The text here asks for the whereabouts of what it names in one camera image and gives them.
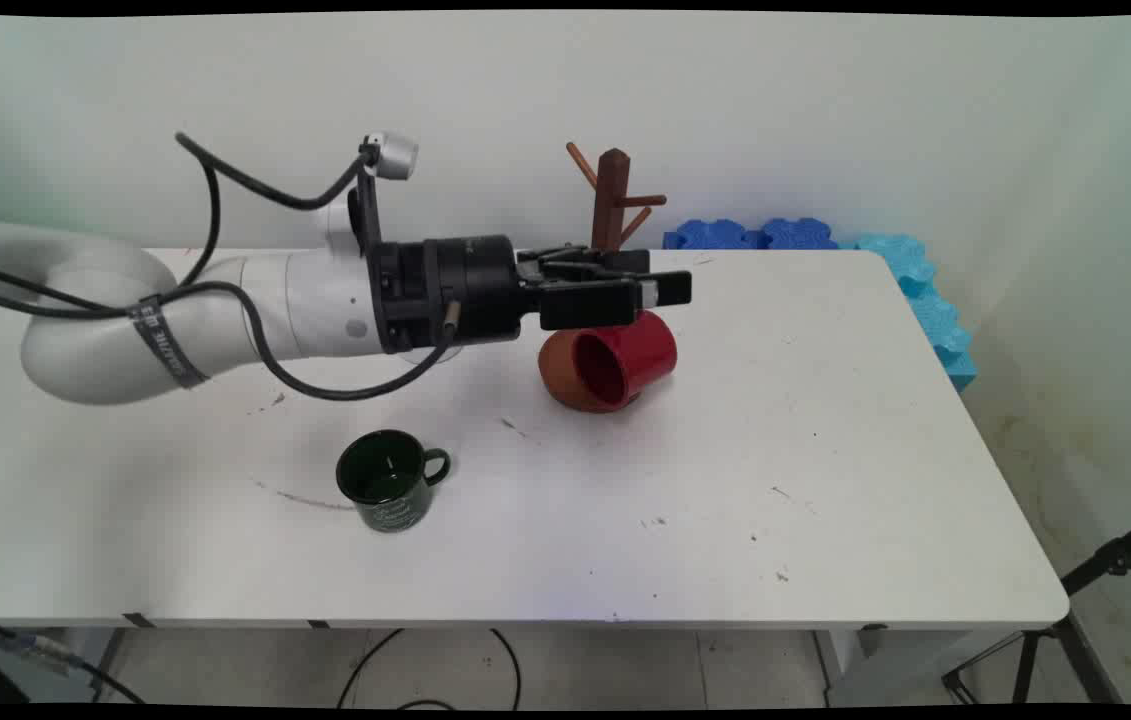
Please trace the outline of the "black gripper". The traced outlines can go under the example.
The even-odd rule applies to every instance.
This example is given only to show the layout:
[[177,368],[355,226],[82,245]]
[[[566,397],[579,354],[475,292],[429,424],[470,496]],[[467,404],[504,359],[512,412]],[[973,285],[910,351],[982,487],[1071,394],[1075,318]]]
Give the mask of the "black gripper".
[[[434,347],[451,302],[452,345],[464,346],[515,340],[530,313],[543,331],[630,326],[644,311],[688,305],[693,290],[685,270],[651,274],[647,250],[513,251],[506,234],[369,243],[368,272],[385,354]],[[542,284],[537,300],[521,278]]]

